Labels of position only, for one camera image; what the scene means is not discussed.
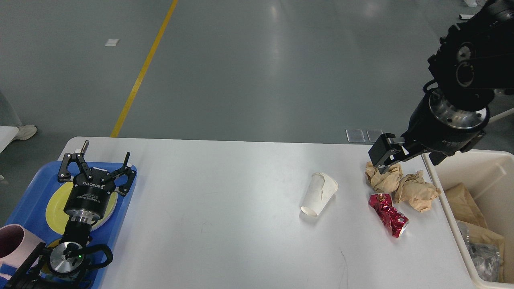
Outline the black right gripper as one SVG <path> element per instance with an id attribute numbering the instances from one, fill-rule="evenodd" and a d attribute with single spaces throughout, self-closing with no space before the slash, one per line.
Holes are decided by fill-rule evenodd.
<path id="1" fill-rule="evenodd" d="M 429 90 L 410 117 L 400 137 L 383 133 L 370 148 L 371 164 L 380 174 L 399 162 L 406 162 L 429 151 L 433 166 L 455 152 L 466 152 L 485 135 L 490 110 L 461 110 L 450 103 L 441 90 Z"/>

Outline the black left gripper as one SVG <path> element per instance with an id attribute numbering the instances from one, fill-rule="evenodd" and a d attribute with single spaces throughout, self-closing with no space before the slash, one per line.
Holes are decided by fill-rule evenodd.
<path id="1" fill-rule="evenodd" d="M 78 152 L 66 153 L 57 173 L 59 183 L 73 181 L 72 189 L 68 200 L 64 205 L 63 212 L 70 217 L 83 216 L 90 218 L 91 222 L 103 222 L 114 212 L 117 198 L 113 192 L 120 196 L 126 196 L 136 179 L 137 172 L 130 163 L 131 153 L 127 152 L 122 166 L 108 174 L 108 182 L 100 183 L 99 180 L 92 180 L 92 169 L 84 159 L 90 141 L 86 140 Z M 79 174 L 74 176 L 69 170 L 71 163 L 78 167 Z M 126 179 L 124 183 L 116 185 L 119 178 Z"/>

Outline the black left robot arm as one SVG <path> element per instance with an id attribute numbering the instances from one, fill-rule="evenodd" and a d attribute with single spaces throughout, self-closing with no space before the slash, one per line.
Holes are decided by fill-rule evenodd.
<path id="1" fill-rule="evenodd" d="M 85 161 L 81 149 L 44 165 L 1 228 L 2 289 L 98 289 L 112 263 L 137 169 Z"/>

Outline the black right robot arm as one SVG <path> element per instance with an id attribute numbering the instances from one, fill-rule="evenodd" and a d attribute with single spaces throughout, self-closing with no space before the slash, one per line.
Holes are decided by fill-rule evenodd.
<path id="1" fill-rule="evenodd" d="M 381 174 L 423 153 L 438 165 L 482 139 L 495 94 L 513 94 L 513 9 L 512 0 L 488 0 L 439 40 L 428 59 L 433 79 L 423 87 L 408 129 L 400 137 L 381 134 L 369 150 Z"/>

